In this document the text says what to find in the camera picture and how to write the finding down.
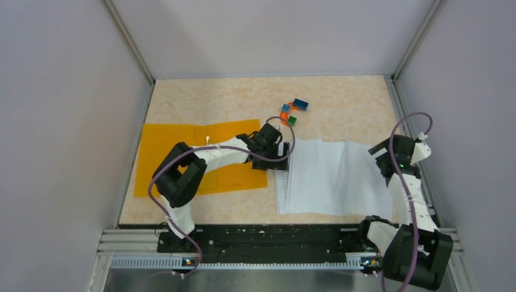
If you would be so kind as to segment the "white paper sheets stack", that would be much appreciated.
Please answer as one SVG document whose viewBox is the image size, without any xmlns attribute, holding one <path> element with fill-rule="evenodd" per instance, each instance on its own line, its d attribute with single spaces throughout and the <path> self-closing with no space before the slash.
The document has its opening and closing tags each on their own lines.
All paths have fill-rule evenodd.
<svg viewBox="0 0 516 292">
<path fill-rule="evenodd" d="M 278 213 L 392 220 L 392 196 L 369 149 L 353 141 L 297 138 L 288 169 L 275 173 Z"/>
</svg>

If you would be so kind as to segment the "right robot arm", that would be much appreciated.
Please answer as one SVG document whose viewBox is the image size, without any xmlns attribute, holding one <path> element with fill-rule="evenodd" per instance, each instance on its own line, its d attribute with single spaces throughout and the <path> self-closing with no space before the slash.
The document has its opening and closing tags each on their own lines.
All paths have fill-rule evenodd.
<svg viewBox="0 0 516 292">
<path fill-rule="evenodd" d="M 361 249 L 377 248 L 385 278 L 436 291 L 442 283 L 453 249 L 452 238 L 442 233 L 432 219 L 422 194 L 422 176 L 417 163 L 431 155 L 427 135 L 416 138 L 394 135 L 369 149 L 392 195 L 398 224 L 377 215 L 367 216 L 359 227 Z"/>
</svg>

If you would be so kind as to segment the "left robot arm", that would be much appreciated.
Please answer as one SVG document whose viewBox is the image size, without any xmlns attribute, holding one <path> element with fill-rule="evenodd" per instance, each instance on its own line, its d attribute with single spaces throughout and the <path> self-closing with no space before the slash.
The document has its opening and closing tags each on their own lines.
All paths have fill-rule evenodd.
<svg viewBox="0 0 516 292">
<path fill-rule="evenodd" d="M 188 251 L 195 244 L 191 201 L 205 174 L 247 163 L 254 170 L 288 170 L 295 146 L 295 141 L 285 142 L 281 131 L 270 123 L 259 131 L 216 144 L 190 147 L 185 142 L 177 143 L 155 170 L 149 185 L 165 201 L 159 207 L 173 233 L 172 244 L 180 251 Z"/>
</svg>

